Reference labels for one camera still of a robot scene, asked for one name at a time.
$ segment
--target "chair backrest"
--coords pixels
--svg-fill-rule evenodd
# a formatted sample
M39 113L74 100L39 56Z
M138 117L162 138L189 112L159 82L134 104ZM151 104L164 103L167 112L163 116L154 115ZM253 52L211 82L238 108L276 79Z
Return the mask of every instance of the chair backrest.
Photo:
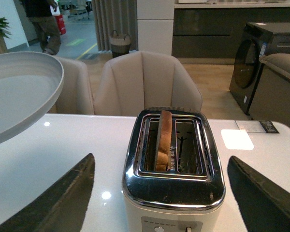
M93 97L87 65L81 61L61 58L64 83L61 94L50 113L93 115Z
M199 111L202 97L178 59L135 52L106 62L94 99L97 115L137 116L149 107Z

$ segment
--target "wooden floor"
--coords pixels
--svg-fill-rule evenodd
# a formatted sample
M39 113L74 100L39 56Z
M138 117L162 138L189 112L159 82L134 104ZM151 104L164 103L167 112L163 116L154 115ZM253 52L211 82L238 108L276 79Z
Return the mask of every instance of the wooden floor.
M93 96L98 89L104 63L111 58L112 54L106 53L82 60L88 66ZM249 120L229 91L233 65L184 64L184 67L202 94L201 112L208 119Z

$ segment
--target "washing machine door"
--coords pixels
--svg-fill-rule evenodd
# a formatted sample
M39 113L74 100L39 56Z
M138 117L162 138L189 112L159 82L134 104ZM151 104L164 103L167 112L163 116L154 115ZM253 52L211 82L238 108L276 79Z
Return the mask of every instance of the washing machine door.
M240 88L247 88L251 85L258 62L258 45L251 39L242 41L236 53L232 77Z

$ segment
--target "bread slice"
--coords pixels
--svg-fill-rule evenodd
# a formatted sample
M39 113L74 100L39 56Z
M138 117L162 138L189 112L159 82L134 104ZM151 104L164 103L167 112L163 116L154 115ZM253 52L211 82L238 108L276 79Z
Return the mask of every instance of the bread slice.
M162 110L159 118L155 171L165 172L170 166L170 145L172 138L172 113Z

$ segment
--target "toaster knob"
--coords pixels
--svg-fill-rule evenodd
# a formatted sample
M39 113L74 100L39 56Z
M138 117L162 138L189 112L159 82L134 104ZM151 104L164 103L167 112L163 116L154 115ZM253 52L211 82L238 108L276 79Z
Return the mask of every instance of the toaster knob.
M155 227L155 232L164 232L164 228L161 226Z

